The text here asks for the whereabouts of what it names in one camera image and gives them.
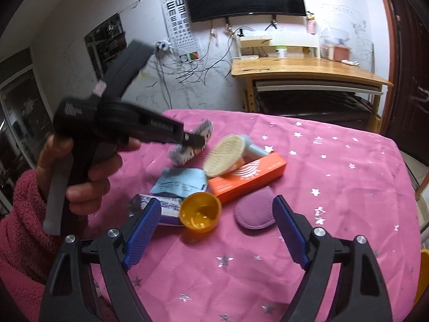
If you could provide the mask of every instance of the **light blue brush handle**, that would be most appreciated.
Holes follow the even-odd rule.
[[[241,137],[246,142],[246,149],[245,149],[245,156],[254,160],[258,160],[260,158],[263,158],[264,156],[268,156],[269,153],[267,153],[264,149],[261,147],[255,145],[252,140],[249,138],[249,136],[245,134],[241,134]]]

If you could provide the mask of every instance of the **eye chart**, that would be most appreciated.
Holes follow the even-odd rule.
[[[167,34],[182,63],[201,57],[201,47],[190,29],[185,0],[161,0]]]

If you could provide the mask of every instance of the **wooden door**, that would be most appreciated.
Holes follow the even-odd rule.
[[[429,165],[429,33],[407,0],[389,3],[395,28],[395,89],[384,133],[400,150]]]

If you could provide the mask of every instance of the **orange box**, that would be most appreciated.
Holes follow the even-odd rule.
[[[286,161],[273,152],[235,171],[209,179],[212,192],[222,203],[255,191],[283,175]]]

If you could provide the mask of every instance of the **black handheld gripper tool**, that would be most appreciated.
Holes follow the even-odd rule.
[[[314,322],[328,285],[332,265],[341,264],[335,296],[326,322],[392,322],[389,297],[367,239],[332,237],[294,213],[282,196],[272,211],[294,262],[304,277],[280,322]],[[95,240],[65,238],[49,274],[39,322],[100,322],[91,263],[100,264],[106,289],[119,322],[152,322],[127,271],[137,264],[161,216],[152,198],[121,229]]]
[[[275,222],[304,277],[280,322],[313,322],[328,285],[332,265],[341,264],[326,322],[392,322],[386,284],[368,240],[332,237],[294,213],[283,196],[272,204]]]
[[[91,165],[112,156],[117,144],[126,145],[133,137],[141,142],[204,146],[204,138],[185,132],[183,123],[121,100],[153,52],[152,46],[132,41],[99,82],[104,91],[60,103],[53,120],[55,133],[72,137],[74,145],[70,154],[54,164],[43,222],[46,233],[67,236],[79,229],[79,217],[70,212],[66,189],[85,183]]]

